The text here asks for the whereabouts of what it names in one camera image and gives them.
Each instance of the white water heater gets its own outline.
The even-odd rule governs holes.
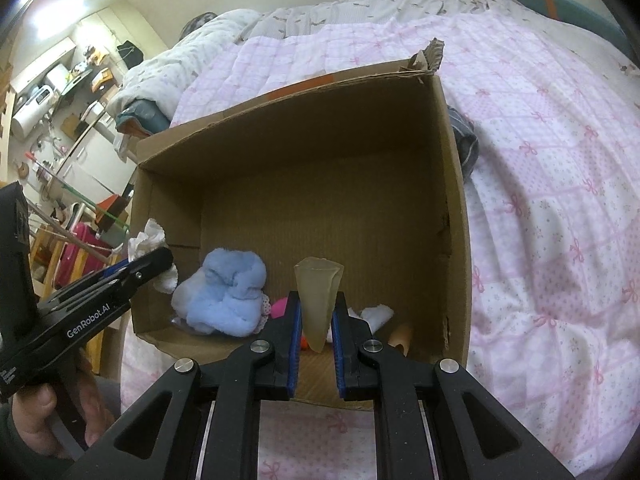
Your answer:
[[[44,85],[11,119],[11,131],[25,139],[38,121],[53,106],[55,96],[50,86]]]

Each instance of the metal screw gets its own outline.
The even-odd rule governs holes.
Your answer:
[[[269,348],[271,348],[271,345],[264,339],[257,339],[256,341],[251,343],[251,352],[255,352],[257,354],[264,354],[269,350]]]
[[[460,365],[453,359],[443,359],[440,361],[440,369],[447,374],[454,374],[460,370]]]
[[[377,339],[369,339],[362,344],[362,347],[372,354],[380,352],[383,349],[383,344]]]
[[[175,362],[174,369],[179,374],[188,374],[193,370],[193,360],[188,357],[183,357]]]

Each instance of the orange tape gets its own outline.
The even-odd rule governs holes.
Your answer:
[[[333,82],[333,74],[321,75],[313,79],[307,79],[306,81],[293,83],[293,85],[285,86],[284,88],[278,88],[277,90],[269,92],[267,95],[265,95],[265,97],[267,98],[267,101],[273,101],[274,99],[284,97],[285,95],[295,94],[297,92],[309,90],[310,88],[315,88],[317,86],[328,85],[329,83]]]
[[[558,9],[556,9],[555,0],[545,0],[546,3],[546,12],[548,12],[549,17],[553,20],[558,20]]]

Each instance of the white crumpled tissue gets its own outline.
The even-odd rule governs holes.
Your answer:
[[[160,247],[167,247],[164,229],[153,218],[150,218],[146,222],[145,230],[138,233],[135,238],[129,239],[129,261],[137,260]],[[158,292],[172,294],[175,287],[178,286],[178,268],[173,264],[171,269],[156,277],[152,284]]]

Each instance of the finger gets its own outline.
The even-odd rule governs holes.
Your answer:
[[[86,421],[84,439],[88,446],[92,446],[104,434],[108,426],[107,410],[92,373],[84,370],[78,373],[78,393]]]
[[[39,454],[51,456],[60,451],[60,444],[46,423],[55,407],[56,394],[48,384],[24,388],[14,396],[15,429],[22,441]]]

